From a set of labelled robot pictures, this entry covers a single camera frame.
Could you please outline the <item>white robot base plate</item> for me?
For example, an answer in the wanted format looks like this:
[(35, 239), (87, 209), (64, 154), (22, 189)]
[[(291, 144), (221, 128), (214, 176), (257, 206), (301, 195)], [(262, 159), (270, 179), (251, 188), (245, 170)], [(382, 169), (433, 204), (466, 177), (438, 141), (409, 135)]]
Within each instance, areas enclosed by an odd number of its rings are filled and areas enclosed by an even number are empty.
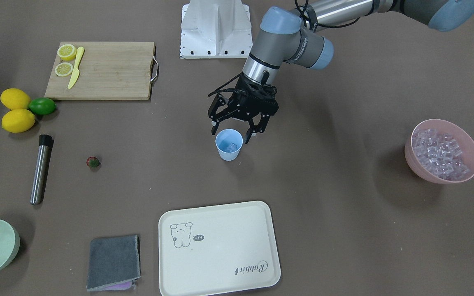
[(251, 51), (250, 8), (240, 0), (191, 0), (181, 21), (182, 59), (247, 58)]

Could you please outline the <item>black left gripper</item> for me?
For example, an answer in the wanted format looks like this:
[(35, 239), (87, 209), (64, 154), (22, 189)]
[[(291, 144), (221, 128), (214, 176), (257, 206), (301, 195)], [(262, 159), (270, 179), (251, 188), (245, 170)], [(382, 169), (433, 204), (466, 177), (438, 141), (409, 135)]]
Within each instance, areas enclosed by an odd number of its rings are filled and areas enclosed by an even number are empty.
[[(248, 121), (249, 129), (244, 137), (244, 143), (248, 144), (253, 136), (265, 131), (270, 117), (278, 111), (276, 93), (275, 86), (256, 83), (239, 73), (209, 94), (216, 95), (208, 110), (212, 135), (216, 135), (220, 122), (228, 118)], [(253, 118), (258, 114), (261, 119), (255, 124)]]

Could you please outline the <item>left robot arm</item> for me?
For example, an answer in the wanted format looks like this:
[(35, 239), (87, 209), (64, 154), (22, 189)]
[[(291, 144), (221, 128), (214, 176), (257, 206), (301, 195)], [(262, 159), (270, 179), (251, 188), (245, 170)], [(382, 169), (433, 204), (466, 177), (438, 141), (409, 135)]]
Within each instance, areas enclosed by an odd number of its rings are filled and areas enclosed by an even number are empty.
[(474, 0), (318, 0), (295, 1), (295, 8), (268, 9), (241, 73), (212, 92), (214, 100), (208, 116), (215, 135), (221, 122), (233, 118), (249, 124), (243, 142), (266, 130), (278, 112), (274, 79), (285, 62), (321, 70), (333, 58), (334, 46), (318, 34), (325, 29), (341, 29), (375, 13), (397, 12), (447, 32), (474, 15)]

